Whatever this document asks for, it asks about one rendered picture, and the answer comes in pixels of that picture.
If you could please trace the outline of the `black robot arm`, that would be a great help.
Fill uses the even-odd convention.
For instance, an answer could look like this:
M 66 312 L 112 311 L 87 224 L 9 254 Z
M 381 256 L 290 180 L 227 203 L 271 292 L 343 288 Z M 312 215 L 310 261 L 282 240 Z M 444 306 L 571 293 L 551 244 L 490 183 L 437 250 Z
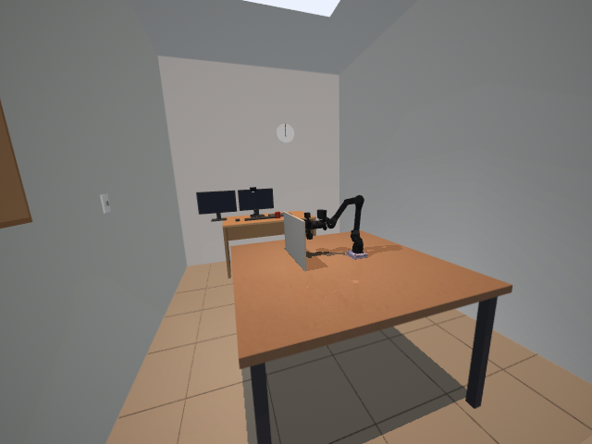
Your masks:
M 327 228 L 334 228 L 337 224 L 340 215 L 343 213 L 348 204 L 355 204 L 356 208 L 354 228 L 353 230 L 351 230 L 351 240 L 354 242 L 354 244 L 352 245 L 352 252 L 364 253 L 364 243 L 363 240 L 360 238 L 361 211 L 364 204 L 364 197 L 362 195 L 357 195 L 356 197 L 345 199 L 342 205 L 340 206 L 339 210 L 331 218 L 327 217 L 327 210 L 317 210 L 317 218 L 320 219 L 317 220 L 319 222 L 319 228 L 322 228 L 323 230 L 327 230 Z

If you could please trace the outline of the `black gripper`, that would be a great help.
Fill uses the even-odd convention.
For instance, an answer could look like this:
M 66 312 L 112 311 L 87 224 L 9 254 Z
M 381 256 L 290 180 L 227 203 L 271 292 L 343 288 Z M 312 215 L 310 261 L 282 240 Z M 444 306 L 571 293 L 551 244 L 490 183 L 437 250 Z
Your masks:
M 309 218 L 311 218 L 310 213 L 304 213 L 304 217 L 306 218 L 306 219 L 304 219 L 305 224 L 307 224 L 307 228 L 305 229 L 305 233 L 307 233 L 306 238 L 307 238 L 307 240 L 311 240 L 313 238 L 313 233 L 311 233 L 311 229 L 319 228 L 319 222 L 318 221 L 310 221 L 309 220 Z

